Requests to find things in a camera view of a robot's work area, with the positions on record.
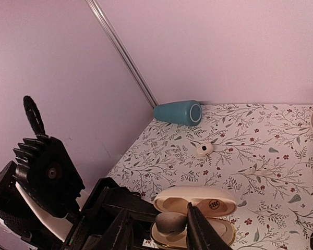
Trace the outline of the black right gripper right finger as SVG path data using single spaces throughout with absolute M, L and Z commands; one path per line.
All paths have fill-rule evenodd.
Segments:
M 217 234 L 203 213 L 192 203 L 187 205 L 187 249 L 231 250 Z

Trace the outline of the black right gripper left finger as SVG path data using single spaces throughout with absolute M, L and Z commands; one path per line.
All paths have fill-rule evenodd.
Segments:
M 132 249 L 133 221 L 128 209 L 122 209 L 101 237 L 99 249 Z

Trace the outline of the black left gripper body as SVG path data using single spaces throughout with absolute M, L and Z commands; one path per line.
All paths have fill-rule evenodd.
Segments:
M 78 220 L 62 244 L 62 249 L 99 249 L 101 237 L 122 209 L 133 218 L 133 248 L 146 249 L 144 240 L 160 213 L 155 207 L 112 178 L 101 178 L 89 195 Z

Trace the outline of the white stem earbud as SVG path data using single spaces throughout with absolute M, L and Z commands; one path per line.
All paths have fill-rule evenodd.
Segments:
M 187 217 L 178 212 L 164 212 L 156 216 L 155 225 L 165 236 L 178 235 L 186 229 Z
M 247 169 L 243 172 L 243 174 L 245 174 L 245 175 L 251 175 L 251 174 L 255 173 L 256 168 L 257 168 L 257 164 L 254 164 L 253 166 L 247 168 Z

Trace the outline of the cream earbud charging case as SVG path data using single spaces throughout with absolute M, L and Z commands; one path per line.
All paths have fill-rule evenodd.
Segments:
M 172 186 L 153 201 L 160 212 L 151 239 L 162 249 L 231 249 L 234 226 L 224 220 L 237 205 L 232 195 L 210 186 Z

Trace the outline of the small white earbud case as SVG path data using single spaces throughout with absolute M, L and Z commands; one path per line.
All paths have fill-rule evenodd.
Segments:
M 201 144 L 196 148 L 196 154 L 199 157 L 208 156 L 212 154 L 213 151 L 214 151 L 214 147 L 210 142 Z

